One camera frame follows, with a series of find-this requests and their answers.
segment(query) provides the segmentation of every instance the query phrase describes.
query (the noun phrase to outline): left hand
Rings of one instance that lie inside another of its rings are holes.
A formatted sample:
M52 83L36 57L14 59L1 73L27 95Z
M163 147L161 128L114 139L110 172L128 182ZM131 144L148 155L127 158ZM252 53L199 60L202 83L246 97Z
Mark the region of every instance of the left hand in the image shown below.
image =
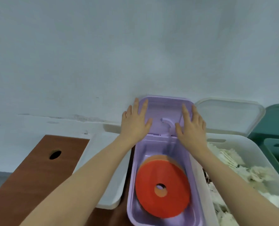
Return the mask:
M133 107L130 105L127 111L122 114L120 137L132 145L132 147L149 133L152 118L149 118L145 124L147 107L148 100L144 102L140 114L138 114L139 99L135 98Z

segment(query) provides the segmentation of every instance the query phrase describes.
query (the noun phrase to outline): forearm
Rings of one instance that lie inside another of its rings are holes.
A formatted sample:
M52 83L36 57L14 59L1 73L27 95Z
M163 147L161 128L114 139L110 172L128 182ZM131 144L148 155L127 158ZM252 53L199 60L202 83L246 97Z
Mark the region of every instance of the forearm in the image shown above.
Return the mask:
M131 147L119 136L58 186L21 226L84 225Z
M240 226L279 225L279 209L211 152L197 160Z

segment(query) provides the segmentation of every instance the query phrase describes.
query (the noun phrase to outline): wooden board with hole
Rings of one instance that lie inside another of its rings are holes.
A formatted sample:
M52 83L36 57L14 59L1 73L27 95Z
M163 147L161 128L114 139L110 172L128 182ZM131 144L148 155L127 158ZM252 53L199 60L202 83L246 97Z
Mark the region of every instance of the wooden board with hole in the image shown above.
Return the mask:
M88 142L44 136L0 188L0 226L18 226L72 174Z

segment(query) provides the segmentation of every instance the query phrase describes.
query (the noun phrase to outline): stack of foam discs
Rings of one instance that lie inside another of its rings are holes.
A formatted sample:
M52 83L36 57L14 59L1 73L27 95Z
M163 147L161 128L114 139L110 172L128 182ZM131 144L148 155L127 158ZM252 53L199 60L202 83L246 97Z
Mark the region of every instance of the stack of foam discs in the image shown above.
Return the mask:
M172 158L155 155L139 167L135 192L141 206L159 218L175 217L190 202L190 185L183 168Z

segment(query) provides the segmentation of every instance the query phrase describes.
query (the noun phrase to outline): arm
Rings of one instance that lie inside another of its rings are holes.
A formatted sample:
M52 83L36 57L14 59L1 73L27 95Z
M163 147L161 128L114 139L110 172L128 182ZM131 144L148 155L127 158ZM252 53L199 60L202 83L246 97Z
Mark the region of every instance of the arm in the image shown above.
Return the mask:
M222 163L208 149L206 124L192 107L193 118L183 105L184 131L176 124L180 142L202 165L240 226L279 225L279 209Z
M84 225L105 192L126 153L142 140L152 125L145 124L148 101L138 114L139 101L122 114L121 134L48 195L20 226Z

